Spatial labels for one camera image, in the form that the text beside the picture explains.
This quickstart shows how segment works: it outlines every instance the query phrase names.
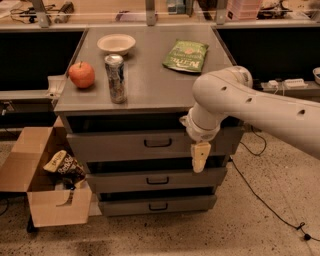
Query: gray drawer cabinet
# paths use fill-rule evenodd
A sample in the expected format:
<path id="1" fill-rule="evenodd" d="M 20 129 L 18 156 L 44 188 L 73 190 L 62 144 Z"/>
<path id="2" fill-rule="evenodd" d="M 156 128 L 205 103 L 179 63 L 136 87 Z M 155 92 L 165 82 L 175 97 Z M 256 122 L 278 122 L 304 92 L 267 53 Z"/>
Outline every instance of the gray drawer cabinet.
<path id="1" fill-rule="evenodd" d="M 242 136 L 227 120 L 211 142 L 203 172 L 193 172 L 185 113 L 69 116 L 68 142 L 83 163 L 106 216 L 211 209 L 226 160 Z"/>
<path id="2" fill-rule="evenodd" d="M 124 56 L 124 104 L 111 102 L 104 56 L 96 47 L 112 33 L 136 39 Z M 191 140 L 179 118 L 194 106 L 192 86 L 200 74 L 162 65 L 177 38 L 209 45 L 202 73 L 232 65 L 209 24 L 90 27 L 76 61 L 93 66 L 94 86 L 79 90 L 68 79 L 55 106 L 107 216 L 211 209 L 242 137 L 239 120 L 228 118 L 211 143 L 204 172 L 193 172 Z"/>

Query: green bag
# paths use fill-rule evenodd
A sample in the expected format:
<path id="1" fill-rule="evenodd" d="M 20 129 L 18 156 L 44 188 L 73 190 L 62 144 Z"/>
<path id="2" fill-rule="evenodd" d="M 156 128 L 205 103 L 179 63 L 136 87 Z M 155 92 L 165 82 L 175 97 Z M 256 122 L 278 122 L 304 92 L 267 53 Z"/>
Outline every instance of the green bag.
<path id="1" fill-rule="evenodd" d="M 207 44 L 177 39 L 162 64 L 174 70 L 200 73 L 208 47 Z"/>

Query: snack bag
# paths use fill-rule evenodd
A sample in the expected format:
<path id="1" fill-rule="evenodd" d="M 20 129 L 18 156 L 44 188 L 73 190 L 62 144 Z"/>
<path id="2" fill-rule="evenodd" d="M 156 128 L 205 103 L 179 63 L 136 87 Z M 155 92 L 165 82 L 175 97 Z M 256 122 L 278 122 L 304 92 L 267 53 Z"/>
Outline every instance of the snack bag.
<path id="1" fill-rule="evenodd" d="M 177 39 L 162 64 L 170 69 L 201 73 L 209 45 Z"/>
<path id="2" fill-rule="evenodd" d="M 59 173 L 63 178 L 70 178 L 76 188 L 79 188 L 85 180 L 86 174 L 83 166 L 65 150 L 57 152 L 43 169 L 48 172 Z"/>

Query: drawer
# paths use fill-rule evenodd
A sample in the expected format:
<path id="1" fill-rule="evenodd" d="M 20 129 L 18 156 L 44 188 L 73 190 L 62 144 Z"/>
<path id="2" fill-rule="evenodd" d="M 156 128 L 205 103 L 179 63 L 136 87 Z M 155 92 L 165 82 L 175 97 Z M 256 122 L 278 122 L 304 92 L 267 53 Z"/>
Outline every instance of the drawer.
<path id="1" fill-rule="evenodd" d="M 154 196 L 154 193 L 152 192 L 146 193 L 150 196 Z M 173 191 L 169 191 L 169 193 L 160 193 L 160 197 L 154 196 L 154 198 L 140 198 L 138 196 L 137 199 L 134 199 L 136 197 L 134 194 L 132 195 L 133 199 L 129 197 L 127 200 L 105 200 L 101 201 L 99 206 L 104 215 L 117 216 L 166 212 L 207 211 L 213 208 L 217 200 L 217 197 L 214 194 L 201 194 L 201 192 L 197 194 L 195 191 L 191 191 L 192 194 L 189 195 L 187 191 L 182 190 L 184 196 L 176 196 L 176 193 Z"/>
<path id="2" fill-rule="evenodd" d="M 226 168 L 207 169 L 201 173 L 192 170 L 139 172 L 123 174 L 88 174 L 87 181 L 94 193 L 159 190 L 221 185 Z"/>
<path id="3" fill-rule="evenodd" d="M 194 173 L 190 157 L 89 163 L 87 181 L 95 193 L 218 186 L 227 173 L 209 157 L 203 172 Z"/>
<path id="4" fill-rule="evenodd" d="M 221 129 L 210 155 L 234 154 L 242 134 L 241 127 Z M 68 134 L 67 139 L 83 163 L 187 157 L 193 143 L 185 130 Z"/>
<path id="5" fill-rule="evenodd" d="M 130 114 L 86 114 L 67 116 L 71 133 L 124 132 L 146 130 L 185 129 L 179 122 L 188 112 L 130 113 Z M 239 120 L 227 117 L 221 127 L 239 126 Z"/>

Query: drawer front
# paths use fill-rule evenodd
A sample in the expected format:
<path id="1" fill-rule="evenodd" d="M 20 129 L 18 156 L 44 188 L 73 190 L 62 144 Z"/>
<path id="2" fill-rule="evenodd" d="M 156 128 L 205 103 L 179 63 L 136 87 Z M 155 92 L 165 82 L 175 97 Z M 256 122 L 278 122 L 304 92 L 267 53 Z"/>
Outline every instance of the drawer front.
<path id="1" fill-rule="evenodd" d="M 147 171 L 134 173 L 88 174 L 87 181 L 94 193 L 217 187 L 227 170 L 208 168 L 201 173 L 192 170 Z"/>
<path id="2" fill-rule="evenodd" d="M 106 216 L 153 214 L 183 211 L 207 211 L 212 209 L 215 195 L 188 196 L 176 198 L 157 198 L 150 200 L 127 200 L 100 202 L 102 213 Z"/>
<path id="3" fill-rule="evenodd" d="M 190 156 L 191 139 L 182 131 L 69 134 L 67 138 L 81 162 Z"/>

